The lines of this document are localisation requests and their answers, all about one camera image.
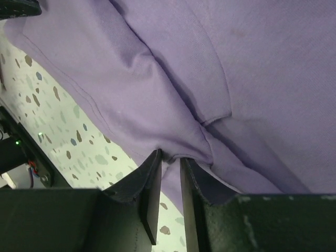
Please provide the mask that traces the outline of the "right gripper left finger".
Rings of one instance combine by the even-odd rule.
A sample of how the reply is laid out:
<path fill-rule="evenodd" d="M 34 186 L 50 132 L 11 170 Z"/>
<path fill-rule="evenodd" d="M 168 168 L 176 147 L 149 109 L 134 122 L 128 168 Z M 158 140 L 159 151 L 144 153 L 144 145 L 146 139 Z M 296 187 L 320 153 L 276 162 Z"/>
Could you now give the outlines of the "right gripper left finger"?
<path fill-rule="evenodd" d="M 1 251 L 150 251 L 161 150 L 105 190 L 1 190 Z"/>

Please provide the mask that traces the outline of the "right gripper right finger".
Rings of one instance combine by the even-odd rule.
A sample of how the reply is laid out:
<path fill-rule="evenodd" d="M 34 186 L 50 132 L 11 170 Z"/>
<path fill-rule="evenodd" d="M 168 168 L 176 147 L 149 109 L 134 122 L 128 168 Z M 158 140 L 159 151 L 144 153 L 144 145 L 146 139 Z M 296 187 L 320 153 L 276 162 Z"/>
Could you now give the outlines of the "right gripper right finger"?
<path fill-rule="evenodd" d="M 181 159 L 188 251 L 335 251 L 335 195 L 240 194 Z"/>

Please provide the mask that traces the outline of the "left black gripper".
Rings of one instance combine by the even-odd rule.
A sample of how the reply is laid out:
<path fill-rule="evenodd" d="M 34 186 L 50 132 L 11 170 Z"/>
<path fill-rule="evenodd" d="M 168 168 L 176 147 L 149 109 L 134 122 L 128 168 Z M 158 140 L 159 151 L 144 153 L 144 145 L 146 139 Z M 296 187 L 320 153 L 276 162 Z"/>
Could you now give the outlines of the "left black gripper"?
<path fill-rule="evenodd" d="M 40 4 L 35 0 L 1 0 L 1 18 L 38 16 L 42 13 Z"/>

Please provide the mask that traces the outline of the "purple t shirt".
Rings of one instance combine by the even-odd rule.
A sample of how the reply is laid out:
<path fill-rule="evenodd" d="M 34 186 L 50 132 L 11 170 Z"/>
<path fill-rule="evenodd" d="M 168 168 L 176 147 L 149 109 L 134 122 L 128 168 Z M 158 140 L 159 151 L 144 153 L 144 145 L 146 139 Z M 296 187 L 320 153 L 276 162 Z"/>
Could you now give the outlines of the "purple t shirt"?
<path fill-rule="evenodd" d="M 240 193 L 335 193 L 335 1 L 42 1 L 7 39 L 137 164 Z"/>

